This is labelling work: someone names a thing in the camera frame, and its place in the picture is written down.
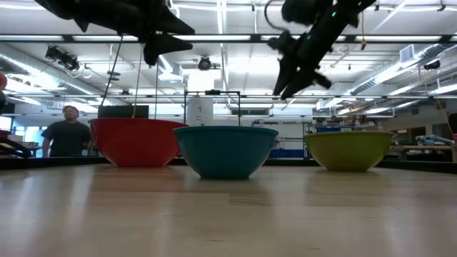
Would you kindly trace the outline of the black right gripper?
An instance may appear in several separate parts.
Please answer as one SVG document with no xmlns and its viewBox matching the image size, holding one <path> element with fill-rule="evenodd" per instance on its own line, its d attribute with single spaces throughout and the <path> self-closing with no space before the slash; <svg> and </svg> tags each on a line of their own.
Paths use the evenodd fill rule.
<svg viewBox="0 0 457 257">
<path fill-rule="evenodd" d="M 329 35 L 301 35 L 297 39 L 288 35 L 273 95 L 278 96 L 284 90 L 281 100 L 289 99 L 312 84 L 329 89 L 332 82 L 318 72 L 319 63 L 327 52 L 332 52 Z"/>
</svg>

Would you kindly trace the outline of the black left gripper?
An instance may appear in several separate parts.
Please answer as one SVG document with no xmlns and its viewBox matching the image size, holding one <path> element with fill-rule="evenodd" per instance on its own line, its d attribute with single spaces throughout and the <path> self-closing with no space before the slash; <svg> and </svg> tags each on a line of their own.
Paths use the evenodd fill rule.
<svg viewBox="0 0 457 257">
<path fill-rule="evenodd" d="M 195 30 L 169 10 L 164 0 L 117 1 L 117 35 L 142 36 L 157 31 L 172 34 L 194 35 Z M 155 34 L 144 46 L 144 61 L 154 66 L 162 54 L 192 50 L 193 45 L 170 34 Z"/>
</svg>

